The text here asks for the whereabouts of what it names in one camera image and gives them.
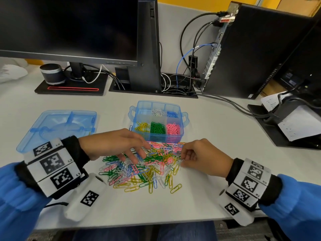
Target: black monitor screen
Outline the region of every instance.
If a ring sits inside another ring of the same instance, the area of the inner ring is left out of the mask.
[[[137,14],[138,0],[0,0],[0,56],[136,61]]]

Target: hand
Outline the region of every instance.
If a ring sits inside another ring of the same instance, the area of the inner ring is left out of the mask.
[[[190,167],[207,175],[226,178],[233,159],[212,145],[207,139],[186,143],[181,154],[182,167]]]
[[[121,161],[125,161],[125,153],[133,164],[138,163],[138,159],[131,152],[134,148],[141,158],[146,158],[146,153],[142,149],[150,149],[150,145],[144,138],[128,129],[120,129],[100,134],[92,134],[79,138],[79,143],[84,152],[91,160],[96,160],[100,156],[116,155]]]

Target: leg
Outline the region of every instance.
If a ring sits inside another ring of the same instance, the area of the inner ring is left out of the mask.
[[[73,241],[139,241],[142,226],[78,230]]]
[[[161,225],[157,241],[217,241],[213,221]]]

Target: blue jacket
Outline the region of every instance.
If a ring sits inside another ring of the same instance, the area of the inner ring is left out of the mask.
[[[0,238],[26,240],[41,210],[51,201],[27,188],[15,171],[16,163],[0,168]],[[270,206],[260,208],[275,219],[292,241],[321,240],[321,186],[279,175],[283,189]]]

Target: white desk surface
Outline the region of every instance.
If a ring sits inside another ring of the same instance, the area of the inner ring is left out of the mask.
[[[255,119],[239,113],[227,103],[199,97],[199,99],[108,92],[104,96],[38,95],[34,89],[43,80],[38,66],[27,68],[29,75],[0,84],[0,166],[19,162],[22,155],[16,147],[30,127],[46,110],[74,109],[96,111],[97,132],[128,127],[129,107],[139,100],[163,101],[178,104],[189,115],[183,142],[207,138],[232,158],[250,158],[269,167],[274,174],[287,174],[299,181],[321,184],[320,152],[276,147]],[[260,104],[259,100],[233,99],[246,106]],[[98,174],[102,159],[88,163],[85,168]],[[152,223],[186,222],[225,219],[227,215],[216,203],[226,181],[217,178],[210,184],[206,175],[181,169],[173,178],[174,186],[183,187],[174,194],[158,188],[153,194],[148,188],[125,193],[107,187],[89,215],[79,223],[66,220],[62,206],[42,211],[36,229],[114,227]]]

